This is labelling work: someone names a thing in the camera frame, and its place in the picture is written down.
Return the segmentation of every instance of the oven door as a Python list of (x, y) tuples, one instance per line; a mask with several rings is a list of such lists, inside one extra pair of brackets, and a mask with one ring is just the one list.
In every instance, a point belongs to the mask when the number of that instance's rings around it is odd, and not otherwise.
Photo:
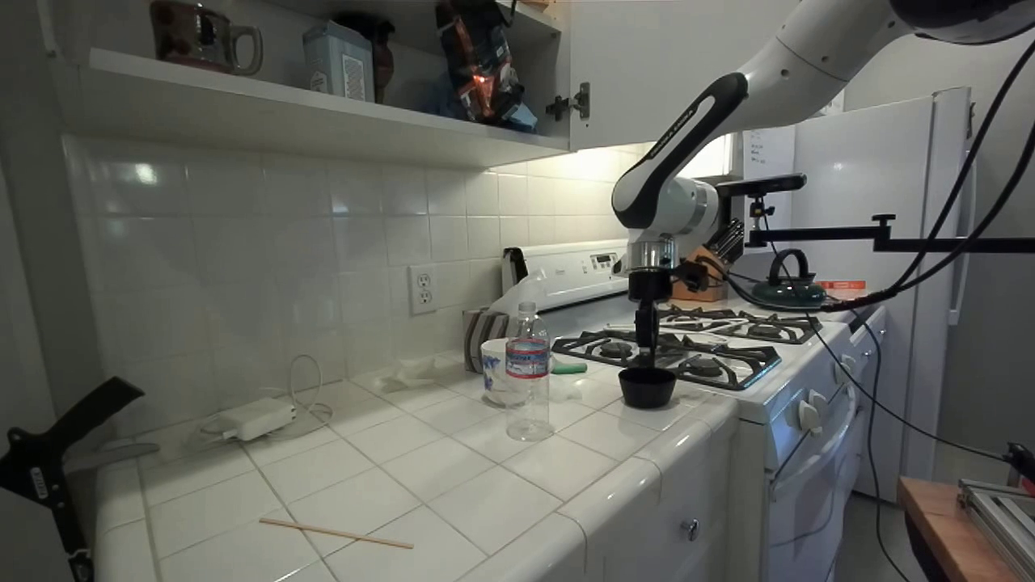
[(838, 560), (845, 505), (863, 461), (856, 394), (828, 400), (825, 432), (799, 442), (769, 481), (767, 577), (828, 577)]

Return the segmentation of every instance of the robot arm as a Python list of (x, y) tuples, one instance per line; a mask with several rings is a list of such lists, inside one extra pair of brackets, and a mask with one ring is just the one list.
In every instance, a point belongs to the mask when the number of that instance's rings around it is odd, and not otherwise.
[(695, 98), (617, 178), (612, 211), (635, 231), (624, 269), (679, 258), (726, 227), (714, 186), (676, 178), (714, 134), (820, 114), (905, 32), (982, 45), (1032, 21), (1035, 0), (804, 0), (769, 45)]

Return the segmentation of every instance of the plastic water bottle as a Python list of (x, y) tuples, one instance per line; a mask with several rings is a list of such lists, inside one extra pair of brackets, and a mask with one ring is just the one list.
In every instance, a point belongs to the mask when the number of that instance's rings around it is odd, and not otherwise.
[(547, 439), (552, 432), (551, 422), (551, 340), (538, 326), (538, 302), (517, 302), (517, 334), (508, 337), (506, 370), (508, 383), (520, 394), (520, 410), (508, 422), (508, 436), (514, 439)]

